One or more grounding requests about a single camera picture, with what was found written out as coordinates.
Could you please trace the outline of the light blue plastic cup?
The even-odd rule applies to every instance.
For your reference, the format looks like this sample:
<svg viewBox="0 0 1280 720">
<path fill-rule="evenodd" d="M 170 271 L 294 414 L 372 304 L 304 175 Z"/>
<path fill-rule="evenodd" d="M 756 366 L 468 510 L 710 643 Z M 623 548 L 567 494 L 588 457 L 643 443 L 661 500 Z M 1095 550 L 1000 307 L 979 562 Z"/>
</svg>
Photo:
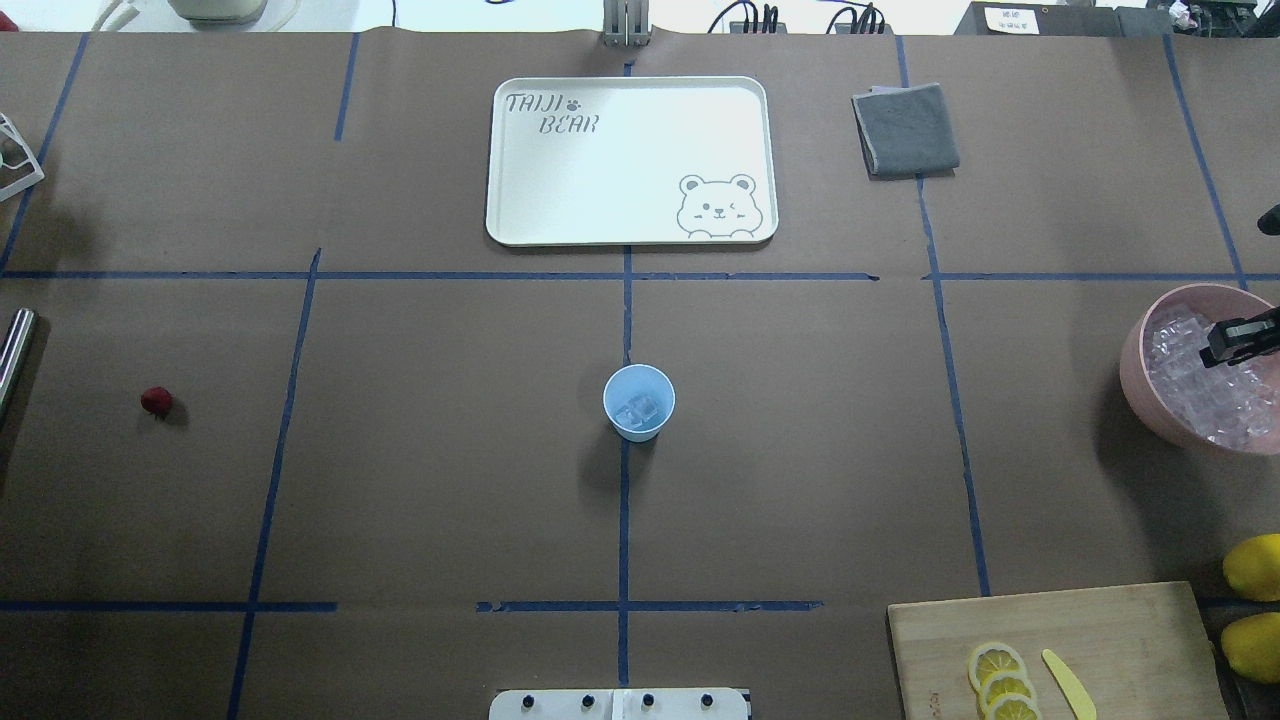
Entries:
<svg viewBox="0 0 1280 720">
<path fill-rule="evenodd" d="M 626 441 L 654 439 L 675 415 L 675 384 L 663 370 L 631 364 L 614 372 L 602 392 L 603 409 L 614 430 Z"/>
</svg>

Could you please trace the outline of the lemon slice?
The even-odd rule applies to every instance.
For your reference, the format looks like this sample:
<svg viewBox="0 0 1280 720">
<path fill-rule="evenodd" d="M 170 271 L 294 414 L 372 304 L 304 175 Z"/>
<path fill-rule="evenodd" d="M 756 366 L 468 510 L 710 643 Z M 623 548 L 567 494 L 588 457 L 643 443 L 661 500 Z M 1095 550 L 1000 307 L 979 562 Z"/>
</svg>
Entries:
<svg viewBox="0 0 1280 720">
<path fill-rule="evenodd" d="M 1006 696 L 1025 701 L 1030 707 L 1038 708 L 1037 691 L 1033 683 L 1020 673 L 1001 671 L 987 676 L 978 691 L 980 711 L 987 715 Z"/>
<path fill-rule="evenodd" d="M 986 708 L 986 720 L 1041 720 L 1039 705 L 1027 694 L 1006 693 L 992 698 Z"/>
<path fill-rule="evenodd" d="M 974 692 L 979 692 L 992 676 L 1000 673 L 1027 675 L 1027 664 L 1014 647 L 998 641 L 987 641 L 970 651 L 966 674 Z"/>
</svg>

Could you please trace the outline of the grey folded cloth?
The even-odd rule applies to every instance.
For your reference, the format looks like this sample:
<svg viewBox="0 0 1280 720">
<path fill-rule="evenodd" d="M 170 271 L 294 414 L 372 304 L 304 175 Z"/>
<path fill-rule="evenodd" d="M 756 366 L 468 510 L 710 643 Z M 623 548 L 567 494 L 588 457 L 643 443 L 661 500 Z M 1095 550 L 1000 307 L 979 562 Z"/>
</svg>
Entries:
<svg viewBox="0 0 1280 720">
<path fill-rule="evenodd" d="M 942 86 L 874 86 L 851 99 L 864 163 L 882 179 L 931 176 L 960 167 Z"/>
</svg>

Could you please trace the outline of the pink bowl of ice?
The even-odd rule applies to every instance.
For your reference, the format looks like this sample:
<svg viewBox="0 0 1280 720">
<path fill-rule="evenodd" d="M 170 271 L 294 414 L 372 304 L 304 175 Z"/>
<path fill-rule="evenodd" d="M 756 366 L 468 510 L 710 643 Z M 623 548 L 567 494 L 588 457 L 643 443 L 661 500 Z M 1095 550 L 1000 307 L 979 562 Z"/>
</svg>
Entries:
<svg viewBox="0 0 1280 720">
<path fill-rule="evenodd" d="M 1225 284 L 1193 283 L 1160 296 L 1125 338 L 1121 391 L 1156 436 L 1183 448 L 1277 455 L 1277 348 L 1206 366 L 1217 324 L 1251 322 L 1276 306 Z"/>
</svg>

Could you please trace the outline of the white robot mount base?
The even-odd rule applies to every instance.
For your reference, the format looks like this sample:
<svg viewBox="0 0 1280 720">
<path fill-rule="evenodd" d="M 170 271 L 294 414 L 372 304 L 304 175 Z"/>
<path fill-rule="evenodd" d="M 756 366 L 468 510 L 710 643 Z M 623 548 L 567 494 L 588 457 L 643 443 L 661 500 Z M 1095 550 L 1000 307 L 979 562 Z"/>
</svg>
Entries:
<svg viewBox="0 0 1280 720">
<path fill-rule="evenodd" d="M 748 691 L 731 687 L 509 689 L 489 719 L 751 719 Z"/>
</svg>

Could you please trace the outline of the red strawberry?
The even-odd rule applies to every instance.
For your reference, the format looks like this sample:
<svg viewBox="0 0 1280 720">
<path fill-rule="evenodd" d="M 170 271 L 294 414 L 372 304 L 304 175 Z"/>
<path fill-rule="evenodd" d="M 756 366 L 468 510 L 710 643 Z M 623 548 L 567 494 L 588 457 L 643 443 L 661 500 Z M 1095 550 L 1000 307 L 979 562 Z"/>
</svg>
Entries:
<svg viewBox="0 0 1280 720">
<path fill-rule="evenodd" d="M 174 395 L 161 386 L 145 389 L 140 396 L 140 406 L 151 416 L 168 419 L 175 405 Z"/>
</svg>

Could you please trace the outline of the steel muddler black tip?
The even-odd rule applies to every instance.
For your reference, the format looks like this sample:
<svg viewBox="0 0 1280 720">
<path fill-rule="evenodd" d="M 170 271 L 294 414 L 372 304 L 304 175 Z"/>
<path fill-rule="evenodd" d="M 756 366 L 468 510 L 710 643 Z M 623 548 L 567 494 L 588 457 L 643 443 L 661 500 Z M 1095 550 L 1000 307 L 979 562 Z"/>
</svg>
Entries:
<svg viewBox="0 0 1280 720">
<path fill-rule="evenodd" d="M 38 314 L 31 307 L 18 307 L 12 316 L 1 348 L 1 416 L 6 415 L 19 382 L 37 322 Z"/>
</svg>

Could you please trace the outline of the whole yellow lemon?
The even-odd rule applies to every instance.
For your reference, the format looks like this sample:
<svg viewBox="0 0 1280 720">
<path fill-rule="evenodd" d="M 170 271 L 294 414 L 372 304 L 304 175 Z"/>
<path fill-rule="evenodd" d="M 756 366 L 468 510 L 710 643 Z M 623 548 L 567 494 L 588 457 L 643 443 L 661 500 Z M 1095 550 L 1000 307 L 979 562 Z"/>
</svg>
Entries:
<svg viewBox="0 0 1280 720">
<path fill-rule="evenodd" d="M 1279 533 L 1244 539 L 1222 559 L 1228 585 L 1242 598 L 1276 603 L 1279 601 Z"/>
<path fill-rule="evenodd" d="M 1248 682 L 1279 683 L 1279 612 L 1260 612 L 1226 625 L 1220 647 L 1228 666 Z"/>
</svg>

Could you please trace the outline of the white bear serving tray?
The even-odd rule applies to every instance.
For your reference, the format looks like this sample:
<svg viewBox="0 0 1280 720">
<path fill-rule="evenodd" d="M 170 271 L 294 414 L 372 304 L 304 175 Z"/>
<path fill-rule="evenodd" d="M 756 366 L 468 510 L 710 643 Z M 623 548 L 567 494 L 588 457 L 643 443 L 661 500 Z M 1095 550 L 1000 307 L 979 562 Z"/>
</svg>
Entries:
<svg viewBox="0 0 1280 720">
<path fill-rule="evenodd" d="M 760 243 L 778 224 L 754 78 L 517 77 L 494 92 L 485 225 L 506 247 Z"/>
</svg>

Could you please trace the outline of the ice cubes in cup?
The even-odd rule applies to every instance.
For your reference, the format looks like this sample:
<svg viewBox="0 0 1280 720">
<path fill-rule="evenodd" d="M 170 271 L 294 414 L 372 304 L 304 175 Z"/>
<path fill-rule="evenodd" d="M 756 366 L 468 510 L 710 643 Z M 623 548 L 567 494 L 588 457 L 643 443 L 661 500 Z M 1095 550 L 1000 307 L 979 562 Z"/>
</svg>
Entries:
<svg viewBox="0 0 1280 720">
<path fill-rule="evenodd" d="M 636 395 L 616 409 L 613 420 L 623 429 L 644 430 L 657 421 L 662 413 L 662 405 L 653 396 Z"/>
</svg>

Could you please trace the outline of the wooden cutting board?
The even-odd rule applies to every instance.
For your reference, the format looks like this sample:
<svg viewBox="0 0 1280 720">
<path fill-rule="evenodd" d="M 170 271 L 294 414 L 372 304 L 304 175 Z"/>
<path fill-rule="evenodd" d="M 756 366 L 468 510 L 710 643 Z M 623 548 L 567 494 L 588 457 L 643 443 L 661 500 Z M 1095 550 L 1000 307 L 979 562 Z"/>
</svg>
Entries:
<svg viewBox="0 0 1280 720">
<path fill-rule="evenodd" d="M 887 616 L 909 719 L 979 717 L 968 660 L 987 642 L 1025 660 L 1047 719 L 1073 711 L 1044 650 L 1073 670 L 1102 719 L 1228 717 L 1213 646 L 1187 582 L 893 603 Z"/>
</svg>

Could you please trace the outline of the yellow plastic knife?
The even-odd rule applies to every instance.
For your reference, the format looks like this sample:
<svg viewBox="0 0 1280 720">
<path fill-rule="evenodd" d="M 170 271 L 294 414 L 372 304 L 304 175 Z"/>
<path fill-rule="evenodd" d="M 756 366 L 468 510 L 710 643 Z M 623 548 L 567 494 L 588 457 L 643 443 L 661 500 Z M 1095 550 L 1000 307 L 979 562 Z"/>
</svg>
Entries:
<svg viewBox="0 0 1280 720">
<path fill-rule="evenodd" d="M 1098 710 L 1079 676 L 1055 651 L 1044 648 L 1041 651 L 1041 657 L 1074 717 L 1096 720 Z"/>
</svg>

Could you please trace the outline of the aluminium frame post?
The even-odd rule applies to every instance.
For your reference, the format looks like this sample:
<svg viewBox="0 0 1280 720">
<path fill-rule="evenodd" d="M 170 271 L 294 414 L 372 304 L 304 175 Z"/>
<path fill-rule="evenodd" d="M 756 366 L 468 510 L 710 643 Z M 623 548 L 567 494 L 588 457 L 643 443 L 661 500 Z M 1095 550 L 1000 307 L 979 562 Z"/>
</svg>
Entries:
<svg viewBox="0 0 1280 720">
<path fill-rule="evenodd" d="M 602 42 L 607 47 L 645 47 L 652 41 L 652 3 L 648 0 L 602 1 Z"/>
</svg>

